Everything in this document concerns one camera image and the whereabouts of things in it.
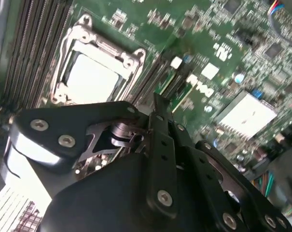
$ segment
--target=integrated circuit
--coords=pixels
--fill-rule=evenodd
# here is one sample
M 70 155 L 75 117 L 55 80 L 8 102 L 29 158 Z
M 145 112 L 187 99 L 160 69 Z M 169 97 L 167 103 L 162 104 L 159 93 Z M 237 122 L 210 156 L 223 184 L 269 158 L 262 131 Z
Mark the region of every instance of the integrated circuit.
M 220 126 L 248 140 L 276 116 L 277 113 L 269 105 L 242 91 L 215 120 Z
M 237 149 L 237 146 L 234 143 L 230 143 L 225 147 L 225 151 L 228 153 L 233 153 Z
M 282 46 L 278 43 L 273 43 L 265 52 L 265 54 L 270 58 L 274 59 L 283 50 Z
M 241 1 L 239 0 L 228 0 L 224 5 L 224 9 L 227 10 L 232 15 L 236 12 L 236 10 L 241 6 Z

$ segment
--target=mounting hole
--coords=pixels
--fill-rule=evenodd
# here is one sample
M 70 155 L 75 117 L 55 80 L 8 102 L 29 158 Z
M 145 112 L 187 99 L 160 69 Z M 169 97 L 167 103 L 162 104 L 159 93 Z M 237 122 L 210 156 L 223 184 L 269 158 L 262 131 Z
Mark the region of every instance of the mounting hole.
M 144 140 L 144 136 L 142 136 L 142 135 L 136 135 L 135 137 L 134 137 L 134 139 L 133 139 L 133 141 L 135 142 L 135 143 L 139 143 L 139 142 L 141 142 L 141 141 L 143 141 Z
M 156 116 L 159 120 L 161 120 L 161 121 L 163 121 L 164 119 L 163 119 L 163 117 L 162 116 L 160 116 L 160 115 L 157 115 Z
M 131 112 L 131 113 L 135 113 L 135 110 L 134 110 L 133 108 L 131 108 L 131 107 L 128 107 L 127 110 L 128 110 L 129 112 Z
M 144 55 L 143 52 L 138 52 L 138 53 L 137 53 L 137 57 L 138 57 L 138 58 L 141 58 L 143 55 Z
M 85 24 L 88 24 L 88 23 L 90 22 L 90 20 L 89 20 L 88 17 L 85 17 L 85 18 L 83 18 L 83 22 L 84 22 Z
M 166 155 L 161 155 L 161 158 L 162 158 L 162 160 L 165 160 L 165 161 L 167 161 L 167 160 L 168 160 L 168 158 L 167 158 L 167 156 L 166 156 Z

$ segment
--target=colorful wires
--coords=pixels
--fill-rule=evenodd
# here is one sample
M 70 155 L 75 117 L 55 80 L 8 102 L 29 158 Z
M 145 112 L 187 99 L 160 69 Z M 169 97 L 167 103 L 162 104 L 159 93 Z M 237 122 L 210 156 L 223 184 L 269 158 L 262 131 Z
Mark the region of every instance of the colorful wires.
M 268 15 L 272 15 L 275 11 L 282 7 L 284 7 L 284 5 L 280 4 L 279 1 L 275 0 L 268 10 Z
M 273 19 L 273 14 L 280 8 L 283 8 L 284 5 L 279 3 L 278 0 L 275 0 L 273 2 L 273 4 L 270 6 L 269 10 L 268 10 L 268 20 L 269 20 L 269 24 L 270 24 L 270 27 L 272 28 L 272 30 L 277 34 L 277 36 L 281 39 L 283 39 L 284 41 L 288 42 L 289 44 L 292 44 L 292 40 L 286 38 L 285 36 L 282 35 L 281 33 L 281 30 L 280 28 L 278 28 L 276 25 L 275 25 L 275 22 L 274 22 L 274 19 Z

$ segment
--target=capacitor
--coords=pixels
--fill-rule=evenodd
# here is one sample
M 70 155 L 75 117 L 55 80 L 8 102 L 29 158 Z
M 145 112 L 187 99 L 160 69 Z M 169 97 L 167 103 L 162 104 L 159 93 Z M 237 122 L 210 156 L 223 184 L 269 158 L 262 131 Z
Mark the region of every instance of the capacitor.
M 234 79 L 234 81 L 237 84 L 241 84 L 243 82 L 244 78 L 245 78 L 245 75 L 244 75 L 244 73 L 242 73 L 240 71 L 235 71 L 232 74 L 232 78 Z
M 243 162 L 244 161 L 244 156 L 237 155 L 236 159 L 237 159 L 238 162 Z

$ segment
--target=white sticker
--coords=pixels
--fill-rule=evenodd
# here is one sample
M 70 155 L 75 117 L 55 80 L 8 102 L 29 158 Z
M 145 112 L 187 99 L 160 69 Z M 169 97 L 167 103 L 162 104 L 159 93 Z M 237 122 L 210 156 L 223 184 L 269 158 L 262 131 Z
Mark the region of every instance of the white sticker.
M 211 63 L 208 63 L 201 74 L 208 78 L 209 80 L 212 80 L 214 76 L 218 73 L 218 71 L 219 71 L 218 67 L 214 66 Z

